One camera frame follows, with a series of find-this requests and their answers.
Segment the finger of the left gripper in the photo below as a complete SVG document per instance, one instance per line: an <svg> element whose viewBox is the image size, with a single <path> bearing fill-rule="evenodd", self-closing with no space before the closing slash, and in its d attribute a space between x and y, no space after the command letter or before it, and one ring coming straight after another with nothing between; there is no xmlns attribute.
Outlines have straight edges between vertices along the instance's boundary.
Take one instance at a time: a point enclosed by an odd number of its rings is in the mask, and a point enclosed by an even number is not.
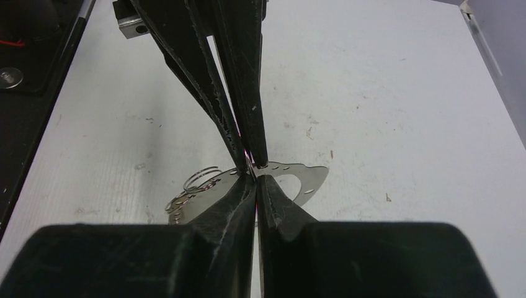
<svg viewBox="0 0 526 298"><path fill-rule="evenodd" d="M261 103L264 1L213 1L215 41L244 151L257 168L269 157Z"/></svg>

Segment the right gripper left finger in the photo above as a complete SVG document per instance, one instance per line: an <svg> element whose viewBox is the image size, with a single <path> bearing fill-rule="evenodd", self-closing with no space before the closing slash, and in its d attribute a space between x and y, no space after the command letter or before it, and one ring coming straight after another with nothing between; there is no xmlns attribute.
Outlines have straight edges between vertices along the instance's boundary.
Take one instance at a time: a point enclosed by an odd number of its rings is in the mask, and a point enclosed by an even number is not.
<svg viewBox="0 0 526 298"><path fill-rule="evenodd" d="M256 183L240 176L182 225L50 225L24 244L2 297L249 297Z"/></svg>

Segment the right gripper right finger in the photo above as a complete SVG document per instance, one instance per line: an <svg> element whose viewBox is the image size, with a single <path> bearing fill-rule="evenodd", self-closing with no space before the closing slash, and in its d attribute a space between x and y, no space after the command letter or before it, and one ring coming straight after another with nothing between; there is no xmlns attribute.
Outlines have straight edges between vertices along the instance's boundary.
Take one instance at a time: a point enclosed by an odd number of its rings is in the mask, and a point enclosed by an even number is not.
<svg viewBox="0 0 526 298"><path fill-rule="evenodd" d="M322 222L257 179L263 297L496 297L471 243L438 222Z"/></svg>

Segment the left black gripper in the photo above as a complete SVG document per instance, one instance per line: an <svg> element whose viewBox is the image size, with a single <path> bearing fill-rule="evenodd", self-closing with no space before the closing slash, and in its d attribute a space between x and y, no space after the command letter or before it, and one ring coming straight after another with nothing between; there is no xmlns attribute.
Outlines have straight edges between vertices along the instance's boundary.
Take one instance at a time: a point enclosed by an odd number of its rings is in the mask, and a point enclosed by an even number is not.
<svg viewBox="0 0 526 298"><path fill-rule="evenodd" d="M241 137L195 1L116 0L126 39L152 34L172 72L216 125L239 172L247 171Z"/></svg>

